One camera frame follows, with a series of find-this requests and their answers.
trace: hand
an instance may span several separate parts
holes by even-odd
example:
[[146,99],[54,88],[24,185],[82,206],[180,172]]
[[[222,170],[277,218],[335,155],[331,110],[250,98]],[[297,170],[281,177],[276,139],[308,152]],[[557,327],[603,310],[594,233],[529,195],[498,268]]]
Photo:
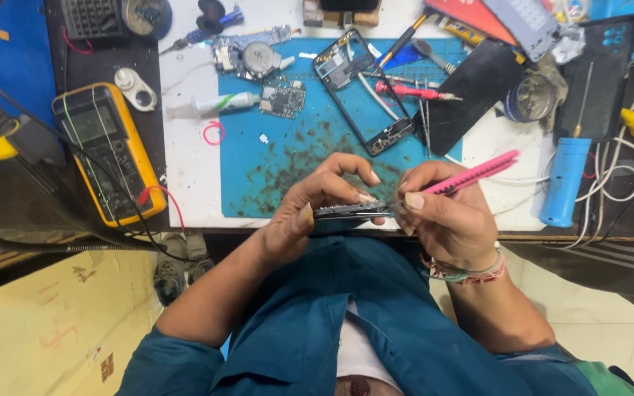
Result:
[[[365,159],[353,154],[330,155],[310,176],[290,188],[270,223],[257,231],[265,261],[285,264],[300,257],[307,247],[307,235],[314,229],[312,209],[376,200],[342,179],[344,173],[358,175],[369,187],[380,183]],[[383,218],[372,221],[380,226],[385,223]]]
[[451,198],[419,192],[465,170],[444,161],[427,161],[406,170],[396,191],[403,210],[395,213],[395,219],[406,234],[417,230],[420,242],[436,261],[480,271],[498,257],[494,248],[498,229],[479,185],[466,187]]

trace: red screwdriver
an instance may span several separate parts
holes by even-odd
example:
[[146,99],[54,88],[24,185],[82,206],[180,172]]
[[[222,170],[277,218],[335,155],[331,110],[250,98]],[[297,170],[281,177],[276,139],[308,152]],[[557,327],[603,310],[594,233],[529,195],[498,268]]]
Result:
[[[379,81],[375,83],[375,91],[379,94],[387,92],[388,86],[386,86],[383,81]],[[431,89],[409,88],[403,85],[393,85],[393,91],[396,95],[412,95],[429,100],[463,100],[454,94],[442,94],[441,92],[433,91]]]

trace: fingernail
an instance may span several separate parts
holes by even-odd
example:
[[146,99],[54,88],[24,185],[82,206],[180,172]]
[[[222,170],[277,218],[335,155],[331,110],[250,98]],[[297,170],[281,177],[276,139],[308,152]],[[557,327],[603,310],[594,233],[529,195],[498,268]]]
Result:
[[405,204],[410,209],[415,209],[418,211],[418,210],[421,210],[423,207],[425,207],[425,199],[422,197],[422,195],[415,194],[412,192],[406,192]]
[[308,224],[312,224],[314,221],[312,217],[312,206],[308,202],[304,208],[300,209],[300,214],[297,217],[297,222],[300,227],[307,226]]
[[359,194],[358,198],[360,198],[361,201],[364,201],[364,202],[376,202],[376,201],[378,201],[376,198],[373,198],[371,195],[368,195],[368,194]]

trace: yellow multimeter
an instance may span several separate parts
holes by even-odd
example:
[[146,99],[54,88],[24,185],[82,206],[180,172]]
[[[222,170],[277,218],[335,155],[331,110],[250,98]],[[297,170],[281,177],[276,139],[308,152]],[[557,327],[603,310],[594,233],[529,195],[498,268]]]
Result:
[[119,88],[98,82],[58,96],[52,107],[57,123],[70,140],[104,165],[134,199],[129,202],[96,164],[74,153],[105,224],[125,226],[140,220],[133,210],[134,204],[139,206],[144,219],[163,212],[167,203],[158,189],[150,190],[147,203],[137,203],[144,189],[158,185],[158,179]]

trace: blue silicone repair mat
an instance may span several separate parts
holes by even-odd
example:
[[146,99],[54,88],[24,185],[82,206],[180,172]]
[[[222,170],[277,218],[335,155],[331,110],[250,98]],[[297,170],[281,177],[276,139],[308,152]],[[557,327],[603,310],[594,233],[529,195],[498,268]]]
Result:
[[[287,75],[288,80],[302,81],[306,86],[304,109],[296,114],[294,120],[261,114],[258,105],[221,113],[220,122],[226,130],[226,138],[221,144],[222,213],[225,216],[271,217],[290,186],[309,175],[334,152],[353,153],[371,162],[381,184],[366,190],[379,199],[391,198],[402,171],[427,159],[423,145],[412,135],[376,157],[366,152],[315,74],[312,59],[299,57],[301,52],[319,54],[334,40],[293,38],[274,46],[284,58],[295,57],[295,62],[282,72],[283,75]],[[372,39],[366,42],[384,53],[394,40]],[[431,39],[427,42],[436,53],[454,65],[459,65],[466,57],[458,39]],[[438,83],[446,77],[446,73],[429,59],[392,67],[386,69],[386,73],[417,76],[419,80],[427,77],[429,81]],[[374,86],[377,80],[367,78],[367,81]],[[259,82],[241,80],[231,74],[219,76],[219,95],[239,92],[260,94],[261,88]],[[345,105],[357,126],[364,131],[366,139],[393,122],[358,79],[353,79],[343,89],[354,90],[355,95],[348,96],[350,99]],[[418,110],[415,99],[406,96],[403,104],[410,117],[414,117]],[[267,136],[267,144],[260,141],[261,134]],[[461,160],[461,141],[449,155]],[[357,177],[348,180],[354,182]]]

